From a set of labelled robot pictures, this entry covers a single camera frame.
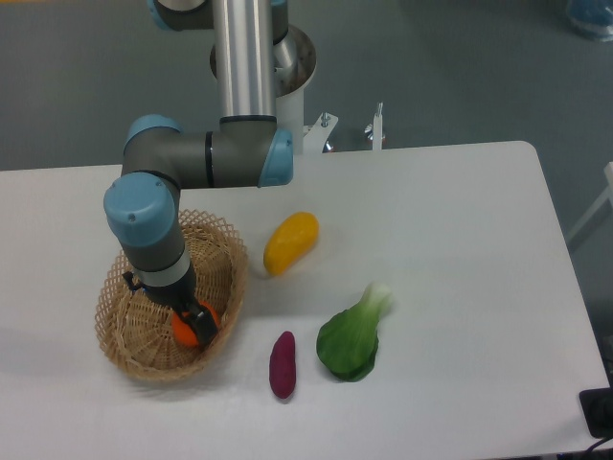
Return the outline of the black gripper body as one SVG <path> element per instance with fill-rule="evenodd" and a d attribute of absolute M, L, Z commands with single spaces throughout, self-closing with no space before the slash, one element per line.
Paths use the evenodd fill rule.
<path fill-rule="evenodd" d="M 137 270 L 136 274 L 148 300 L 178 313 L 190 311 L 197 305 L 195 297 L 196 277 L 192 267 L 173 282 L 152 281 L 153 272 Z"/>

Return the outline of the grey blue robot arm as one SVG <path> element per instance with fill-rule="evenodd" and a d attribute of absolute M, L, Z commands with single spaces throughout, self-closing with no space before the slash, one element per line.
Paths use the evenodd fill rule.
<path fill-rule="evenodd" d="M 213 313 L 195 296 L 192 259 L 178 221 L 185 189 L 269 187 L 293 176 L 293 145 L 278 125 L 274 48 L 289 33 L 284 1 L 151 1 L 155 23 L 215 34 L 219 128 L 186 134 L 147 115 L 127 135 L 122 174 L 106 191 L 108 225 L 132 265 L 130 288 L 170 307 L 202 346 L 216 337 Z"/>

